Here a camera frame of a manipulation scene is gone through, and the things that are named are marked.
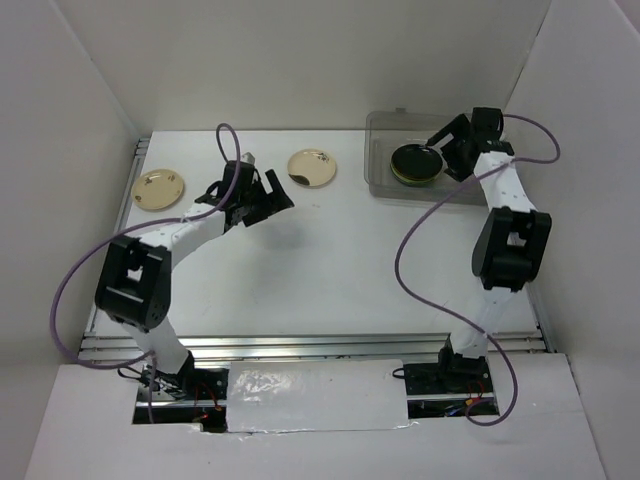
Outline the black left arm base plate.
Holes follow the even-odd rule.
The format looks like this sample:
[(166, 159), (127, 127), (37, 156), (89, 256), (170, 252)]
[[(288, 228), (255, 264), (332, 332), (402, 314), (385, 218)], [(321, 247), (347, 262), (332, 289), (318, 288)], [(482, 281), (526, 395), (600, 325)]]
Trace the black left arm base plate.
[(186, 380), (156, 373), (152, 386), (152, 399), (159, 401), (210, 400), (221, 404), (227, 399), (229, 370), (196, 368)]

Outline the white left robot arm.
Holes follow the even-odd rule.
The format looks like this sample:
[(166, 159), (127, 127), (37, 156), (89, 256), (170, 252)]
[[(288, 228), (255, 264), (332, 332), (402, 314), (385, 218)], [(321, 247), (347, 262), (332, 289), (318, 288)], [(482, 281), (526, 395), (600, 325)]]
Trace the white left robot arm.
[(109, 242), (96, 306), (121, 325), (141, 351), (153, 354), (151, 368), (172, 397), (189, 397), (204, 379), (168, 319), (173, 269), (233, 227), (250, 227), (293, 206), (274, 170), (261, 176), (250, 161), (231, 161), (222, 179), (177, 221)]

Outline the lime green plate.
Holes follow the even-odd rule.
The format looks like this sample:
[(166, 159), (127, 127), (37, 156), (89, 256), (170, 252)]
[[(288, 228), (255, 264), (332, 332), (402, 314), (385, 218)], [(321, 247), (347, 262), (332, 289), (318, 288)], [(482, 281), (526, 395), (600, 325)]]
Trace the lime green plate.
[(393, 177), (400, 184), (410, 188), (429, 188), (431, 185), (436, 183), (436, 181), (440, 177), (440, 174), (436, 174), (428, 178), (412, 178), (393, 173)]

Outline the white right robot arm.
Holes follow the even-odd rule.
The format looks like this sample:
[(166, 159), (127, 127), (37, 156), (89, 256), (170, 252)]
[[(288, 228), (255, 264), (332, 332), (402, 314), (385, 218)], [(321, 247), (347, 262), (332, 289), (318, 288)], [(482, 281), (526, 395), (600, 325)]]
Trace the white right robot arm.
[(478, 179), (489, 210), (471, 258), (484, 303), (471, 326), (448, 336), (435, 368), (438, 385), (450, 392), (484, 373), (488, 337), (497, 332), (511, 299), (537, 277), (552, 227), (551, 216), (537, 210), (525, 193), (503, 129), (500, 109), (476, 107), (470, 116), (458, 115), (427, 141), (432, 147), (451, 137), (440, 148), (445, 172), (458, 182)]

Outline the black glossy plate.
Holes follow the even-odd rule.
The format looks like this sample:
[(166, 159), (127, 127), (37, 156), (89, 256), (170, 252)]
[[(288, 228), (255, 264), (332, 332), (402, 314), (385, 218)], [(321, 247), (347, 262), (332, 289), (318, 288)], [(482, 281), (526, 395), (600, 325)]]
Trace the black glossy plate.
[(397, 148), (390, 161), (392, 174), (412, 178), (428, 178), (440, 174), (443, 160), (434, 149), (420, 144), (407, 144)]

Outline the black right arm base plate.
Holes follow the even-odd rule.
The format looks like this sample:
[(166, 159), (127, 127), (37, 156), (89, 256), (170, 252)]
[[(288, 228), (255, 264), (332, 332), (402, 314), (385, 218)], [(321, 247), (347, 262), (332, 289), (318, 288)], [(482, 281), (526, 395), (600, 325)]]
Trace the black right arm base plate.
[(404, 363), (391, 375), (402, 380), (408, 397), (415, 399), (467, 399), (490, 396), (494, 389), (487, 369), (479, 376), (445, 375), (436, 363)]

